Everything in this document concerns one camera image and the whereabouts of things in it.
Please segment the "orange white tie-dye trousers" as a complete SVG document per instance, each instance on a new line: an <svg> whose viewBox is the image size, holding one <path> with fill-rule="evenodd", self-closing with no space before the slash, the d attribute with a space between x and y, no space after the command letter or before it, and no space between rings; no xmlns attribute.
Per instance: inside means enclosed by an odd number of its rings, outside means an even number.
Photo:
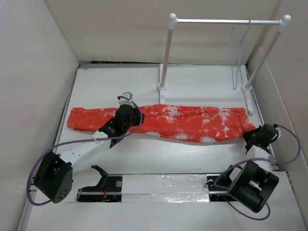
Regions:
<svg viewBox="0 0 308 231"><path fill-rule="evenodd" d="M145 119L137 130L158 138L210 143L242 138L256 127L244 108L218 108L154 104L140 107ZM115 108L74 107L67 126L78 131L97 131L115 115Z"/></svg>

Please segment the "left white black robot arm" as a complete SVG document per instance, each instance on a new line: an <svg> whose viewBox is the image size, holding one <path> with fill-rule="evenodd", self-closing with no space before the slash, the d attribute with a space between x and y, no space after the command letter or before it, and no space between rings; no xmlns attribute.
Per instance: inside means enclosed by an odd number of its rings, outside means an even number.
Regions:
<svg viewBox="0 0 308 231"><path fill-rule="evenodd" d="M59 154L55 154L53 150L47 151L30 183L49 199L48 203L61 202L72 189L74 171L95 155L111 149L129 136L128 130L132 127L138 129L144 118L145 115L138 106L121 105L114 117L99 128L91 139L79 141L76 147Z"/></svg>

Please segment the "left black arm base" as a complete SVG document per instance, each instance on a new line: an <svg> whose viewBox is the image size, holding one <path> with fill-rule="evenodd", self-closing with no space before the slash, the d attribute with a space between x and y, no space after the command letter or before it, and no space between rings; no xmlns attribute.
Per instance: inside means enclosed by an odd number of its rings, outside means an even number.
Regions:
<svg viewBox="0 0 308 231"><path fill-rule="evenodd" d="M117 203L122 201L123 175L109 174L98 165L91 168L99 172L101 178L95 186L87 186L77 191L77 202Z"/></svg>

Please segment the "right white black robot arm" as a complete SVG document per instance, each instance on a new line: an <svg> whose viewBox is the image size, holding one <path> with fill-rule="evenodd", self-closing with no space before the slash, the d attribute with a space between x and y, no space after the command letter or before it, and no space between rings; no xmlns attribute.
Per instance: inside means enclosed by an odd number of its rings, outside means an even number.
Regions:
<svg viewBox="0 0 308 231"><path fill-rule="evenodd" d="M243 133L246 151L253 147L269 153L268 146L277 140L277 125L264 124ZM255 160L249 160L240 173L229 173L222 178L227 194L254 213L258 213L266 204L279 182L279 178L261 168Z"/></svg>

